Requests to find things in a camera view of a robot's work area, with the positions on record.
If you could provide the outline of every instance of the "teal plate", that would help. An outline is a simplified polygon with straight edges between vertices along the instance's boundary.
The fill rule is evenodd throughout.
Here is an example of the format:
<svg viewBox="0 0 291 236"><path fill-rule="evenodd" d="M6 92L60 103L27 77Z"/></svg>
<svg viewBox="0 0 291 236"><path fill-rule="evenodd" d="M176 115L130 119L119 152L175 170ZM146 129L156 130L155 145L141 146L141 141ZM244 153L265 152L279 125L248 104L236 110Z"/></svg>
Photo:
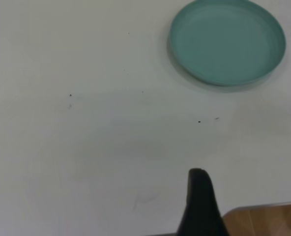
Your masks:
<svg viewBox="0 0 291 236"><path fill-rule="evenodd" d="M251 83L282 60L286 40L278 21L248 0L197 0L174 18L170 45L200 80L221 86Z"/></svg>

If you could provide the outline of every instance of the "wooden floor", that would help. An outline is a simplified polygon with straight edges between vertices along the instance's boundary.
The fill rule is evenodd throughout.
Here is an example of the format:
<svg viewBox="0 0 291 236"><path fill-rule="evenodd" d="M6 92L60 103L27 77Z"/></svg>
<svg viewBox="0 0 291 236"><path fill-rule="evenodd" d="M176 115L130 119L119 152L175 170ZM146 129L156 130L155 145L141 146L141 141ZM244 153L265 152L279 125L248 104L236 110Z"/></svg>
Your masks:
<svg viewBox="0 0 291 236"><path fill-rule="evenodd" d="M231 236L291 236L291 205L233 211L223 218Z"/></svg>

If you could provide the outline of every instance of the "black object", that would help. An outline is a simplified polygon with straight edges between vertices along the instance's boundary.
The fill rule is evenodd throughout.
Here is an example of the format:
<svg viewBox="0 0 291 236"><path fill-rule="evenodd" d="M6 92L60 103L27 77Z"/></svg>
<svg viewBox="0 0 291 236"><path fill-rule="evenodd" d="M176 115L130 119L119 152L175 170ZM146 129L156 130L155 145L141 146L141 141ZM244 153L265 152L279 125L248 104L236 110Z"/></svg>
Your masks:
<svg viewBox="0 0 291 236"><path fill-rule="evenodd" d="M176 236L229 236L204 170L189 171L187 206Z"/></svg>

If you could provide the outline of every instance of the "white table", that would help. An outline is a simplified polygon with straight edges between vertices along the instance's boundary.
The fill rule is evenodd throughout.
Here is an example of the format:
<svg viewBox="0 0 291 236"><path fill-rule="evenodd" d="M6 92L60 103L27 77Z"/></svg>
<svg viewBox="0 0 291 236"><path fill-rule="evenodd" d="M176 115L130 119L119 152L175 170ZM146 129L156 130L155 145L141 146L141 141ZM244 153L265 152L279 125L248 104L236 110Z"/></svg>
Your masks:
<svg viewBox="0 0 291 236"><path fill-rule="evenodd" d="M190 1L0 0L0 236L175 232L196 167L222 214L291 202L291 0L256 1L287 52L235 91L170 58Z"/></svg>

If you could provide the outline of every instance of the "stain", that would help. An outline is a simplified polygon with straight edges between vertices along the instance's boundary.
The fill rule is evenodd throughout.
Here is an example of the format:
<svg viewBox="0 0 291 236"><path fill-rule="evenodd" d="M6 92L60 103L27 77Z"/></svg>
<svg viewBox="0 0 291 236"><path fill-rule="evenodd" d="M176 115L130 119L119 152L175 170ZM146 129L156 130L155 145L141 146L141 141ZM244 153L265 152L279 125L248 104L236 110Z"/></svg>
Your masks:
<svg viewBox="0 0 291 236"><path fill-rule="evenodd" d="M161 195L161 193L155 193L155 194L151 194L149 196L137 195L135 198L135 201L134 201L134 205L132 207L132 211L134 212L138 205L148 204L148 203L154 201L155 199L157 199L160 195Z"/></svg>

